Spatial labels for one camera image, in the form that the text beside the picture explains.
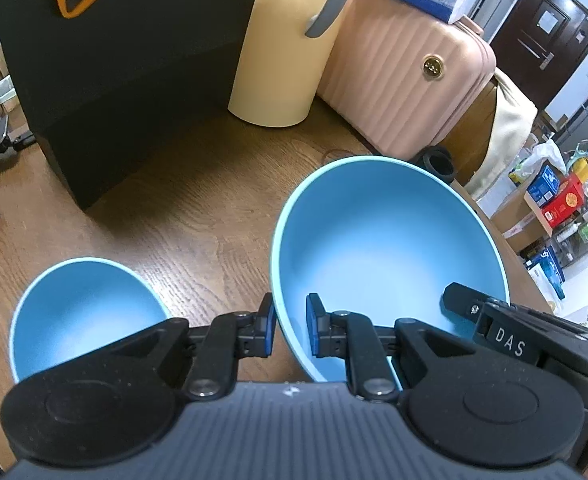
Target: screw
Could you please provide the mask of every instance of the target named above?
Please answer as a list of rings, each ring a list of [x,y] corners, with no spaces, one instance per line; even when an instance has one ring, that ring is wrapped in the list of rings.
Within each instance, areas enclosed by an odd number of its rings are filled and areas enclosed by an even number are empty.
[[[220,386],[212,379],[196,379],[190,384],[190,393],[198,397],[209,397],[216,394]]]
[[[381,396],[394,391],[394,383],[389,379],[368,379],[363,383],[365,391],[369,394]]]

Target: brown door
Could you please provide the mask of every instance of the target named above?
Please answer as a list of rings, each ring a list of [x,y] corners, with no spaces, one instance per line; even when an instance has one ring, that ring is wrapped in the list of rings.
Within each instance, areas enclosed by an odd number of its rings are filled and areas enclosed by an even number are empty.
[[[543,110],[588,53],[588,10],[576,0],[519,0],[491,45],[498,68]]]

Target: yellow container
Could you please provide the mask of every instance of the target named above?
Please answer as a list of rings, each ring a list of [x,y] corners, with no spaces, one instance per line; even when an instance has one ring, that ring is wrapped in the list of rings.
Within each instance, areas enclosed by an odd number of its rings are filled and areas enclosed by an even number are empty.
[[[228,109],[261,126],[308,116],[347,0],[255,0]]]
[[[588,161],[586,157],[579,158],[573,165],[572,171],[581,181],[581,184],[585,184],[588,181]]]

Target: blue bowl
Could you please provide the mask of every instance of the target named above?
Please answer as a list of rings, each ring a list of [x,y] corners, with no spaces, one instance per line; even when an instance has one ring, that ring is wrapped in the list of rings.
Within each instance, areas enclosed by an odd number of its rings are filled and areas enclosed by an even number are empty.
[[[102,258],[66,260],[27,288],[12,319],[14,381],[113,343],[170,317],[132,270]]]
[[[343,381],[345,368],[311,354],[310,292],[328,312],[383,326],[414,317],[468,338],[474,325],[442,307],[447,285],[508,301],[498,251],[469,205],[426,171],[381,156],[337,160],[296,188],[276,225],[270,279],[285,339],[315,381]]]

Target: pink suitcase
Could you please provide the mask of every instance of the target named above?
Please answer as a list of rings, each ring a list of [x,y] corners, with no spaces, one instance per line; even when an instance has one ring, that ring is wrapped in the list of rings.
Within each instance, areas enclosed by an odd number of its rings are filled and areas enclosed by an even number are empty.
[[[440,142],[496,68],[482,29],[401,0],[350,0],[318,94],[383,155]]]

